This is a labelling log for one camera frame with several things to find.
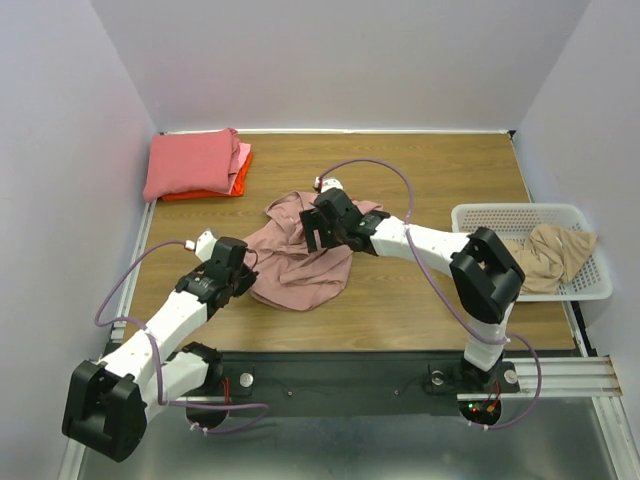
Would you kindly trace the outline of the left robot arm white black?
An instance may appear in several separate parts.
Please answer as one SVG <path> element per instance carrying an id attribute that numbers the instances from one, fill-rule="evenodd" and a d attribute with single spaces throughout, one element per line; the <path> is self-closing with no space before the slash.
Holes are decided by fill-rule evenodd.
<path id="1" fill-rule="evenodd" d="M 253 285 L 257 273 L 245 263 L 249 247 L 210 232 L 183 246 L 199 265 L 177 281 L 157 313 L 131 338 L 97 362 L 83 361 L 71 375 L 63 434 L 116 462 L 128 458 L 151 420 L 168 406 L 180 405 L 185 394 L 221 392 L 221 402 L 210 408 L 213 419 L 193 425 L 204 432 L 234 408 L 221 354 L 199 343 L 181 343 Z"/>

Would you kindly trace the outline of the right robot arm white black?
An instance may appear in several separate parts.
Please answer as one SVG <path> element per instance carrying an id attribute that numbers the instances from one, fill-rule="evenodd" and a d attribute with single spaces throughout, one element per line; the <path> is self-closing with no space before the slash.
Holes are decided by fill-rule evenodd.
<path id="1" fill-rule="evenodd" d="M 347 246 L 353 252 L 414 261 L 428 281 L 432 269 L 450 277 L 469 319 L 460 366 L 463 384 L 482 390 L 501 364 L 506 326 L 525 274 L 491 229 L 454 233 L 407 223 L 387 212 L 362 212 L 338 188 L 321 193 L 300 213 L 310 252 Z"/>

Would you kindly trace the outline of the dusty pink printed t-shirt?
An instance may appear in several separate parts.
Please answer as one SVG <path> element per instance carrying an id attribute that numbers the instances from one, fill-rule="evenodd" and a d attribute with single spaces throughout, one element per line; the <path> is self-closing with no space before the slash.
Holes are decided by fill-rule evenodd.
<path id="1" fill-rule="evenodd" d="M 245 238 L 257 253 L 258 276 L 250 289 L 257 301 L 274 308 L 309 311 L 338 296 L 347 286 L 352 250 L 347 246 L 309 252 L 300 213 L 313 206 L 315 193 L 293 191 L 273 201 L 267 223 Z"/>

